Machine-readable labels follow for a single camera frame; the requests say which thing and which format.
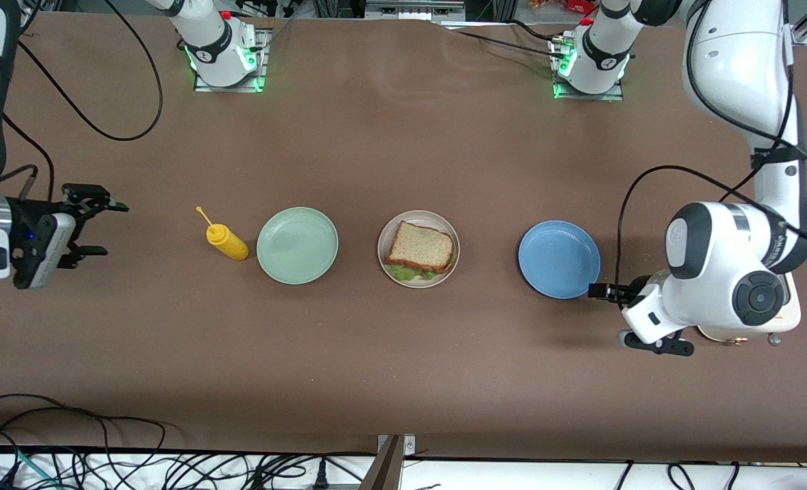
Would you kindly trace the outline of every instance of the blue plate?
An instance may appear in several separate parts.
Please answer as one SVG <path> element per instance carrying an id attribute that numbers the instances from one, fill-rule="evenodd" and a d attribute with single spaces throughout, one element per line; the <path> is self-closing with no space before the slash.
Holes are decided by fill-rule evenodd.
<path id="1" fill-rule="evenodd" d="M 600 251 L 591 236 L 566 221 L 544 221 L 525 233 L 518 266 L 534 289 L 547 297 L 571 299 L 588 292 L 600 276 Z"/>

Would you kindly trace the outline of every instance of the brown table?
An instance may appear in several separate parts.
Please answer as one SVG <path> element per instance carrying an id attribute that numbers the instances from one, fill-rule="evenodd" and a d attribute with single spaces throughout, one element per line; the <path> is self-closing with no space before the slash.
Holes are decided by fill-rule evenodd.
<path id="1" fill-rule="evenodd" d="M 82 242 L 108 257 L 43 291 L 0 282 L 0 393 L 163 419 L 180 428 L 168 447 L 365 451 L 406 431 L 429 455 L 807 460 L 807 263 L 804 320 L 780 348 L 690 332 L 690 359 L 622 348 L 612 304 L 543 297 L 516 266 L 530 226 L 569 220 L 596 239 L 608 281 L 637 174 L 748 173 L 742 137 L 682 92 L 682 31 L 644 31 L 627 100 L 596 103 L 554 100 L 540 55 L 404 21 L 294 21 L 266 93 L 196 94 L 167 19 L 133 21 L 165 89 L 161 123 L 138 142 L 103 140 L 18 59 L 6 111 L 52 153 L 59 183 L 102 184 L 132 211 L 86 228 Z M 151 120 L 148 65 L 115 16 L 41 15 L 32 31 L 25 41 L 102 127 Z M 480 32 L 538 47 L 506 27 Z M 796 62 L 807 123 L 807 50 Z M 11 167 L 40 164 L 7 140 Z M 661 269 L 669 218 L 719 196 L 682 174 L 643 182 L 622 279 Z M 283 208 L 318 208 L 340 253 L 316 282 L 282 285 L 254 257 L 210 248 L 196 205 L 251 244 Z M 444 215 L 462 241 L 455 274 L 428 291 L 395 285 L 376 261 L 380 230 L 409 209 Z M 24 407 L 0 404 L 0 417 Z M 24 442 L 101 444 L 68 416 L 24 427 Z M 123 429 L 114 444 L 154 440 Z"/>

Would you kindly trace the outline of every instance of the bread slice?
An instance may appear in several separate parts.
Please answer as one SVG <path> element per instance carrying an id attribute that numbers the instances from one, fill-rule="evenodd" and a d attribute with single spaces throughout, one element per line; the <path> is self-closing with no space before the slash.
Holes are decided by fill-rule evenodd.
<path id="1" fill-rule="evenodd" d="M 446 233 L 401 221 L 385 263 L 443 274 L 453 255 L 455 245 Z"/>

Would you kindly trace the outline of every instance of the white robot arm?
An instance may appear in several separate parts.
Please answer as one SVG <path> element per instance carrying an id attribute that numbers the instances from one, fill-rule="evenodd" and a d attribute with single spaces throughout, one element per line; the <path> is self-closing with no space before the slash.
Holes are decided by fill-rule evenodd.
<path id="1" fill-rule="evenodd" d="M 257 69 L 250 50 L 255 29 L 232 16 L 220 15 L 212 0 L 146 0 L 177 28 L 192 68 L 210 86 L 233 86 Z"/>
<path id="2" fill-rule="evenodd" d="M 257 69 L 254 28 L 223 19 L 212 0 L 148 0 L 170 16 L 186 43 L 192 66 L 210 86 L 237 84 Z M 2 115 L 20 35 L 15 0 L 0 0 L 0 176 L 5 167 Z M 73 269 L 102 247 L 80 247 L 76 240 L 86 220 L 102 210 L 127 211 L 102 186 L 65 184 L 62 202 L 31 201 L 0 195 L 0 279 L 11 274 L 19 289 L 45 286 L 52 270 Z"/>
<path id="3" fill-rule="evenodd" d="M 643 344 L 693 325 L 720 339 L 774 333 L 766 325 L 795 295 L 783 275 L 807 258 L 807 240 L 787 228 L 807 230 L 807 202 L 802 122 L 784 62 L 792 55 L 782 0 L 605 1 L 594 24 L 575 31 L 584 49 L 560 75 L 585 93 L 609 90 L 641 25 L 662 25 L 674 16 L 687 23 L 683 80 L 690 98 L 748 128 L 742 133 L 757 170 L 760 206 L 695 202 L 681 208 L 665 233 L 669 270 L 640 281 L 622 313 Z"/>

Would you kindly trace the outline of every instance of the mustard bottle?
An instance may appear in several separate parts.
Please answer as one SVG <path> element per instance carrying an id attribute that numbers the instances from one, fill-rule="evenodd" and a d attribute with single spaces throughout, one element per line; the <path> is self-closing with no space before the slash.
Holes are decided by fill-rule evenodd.
<path id="1" fill-rule="evenodd" d="M 207 224 L 210 225 L 207 227 L 207 241 L 210 242 L 210 245 L 219 248 L 221 253 L 236 261 L 241 261 L 248 257 L 249 247 L 237 235 L 232 233 L 229 227 L 220 223 L 214 224 L 207 217 L 207 214 L 204 214 L 201 206 L 195 209 L 201 213 L 201 216 L 204 216 Z"/>

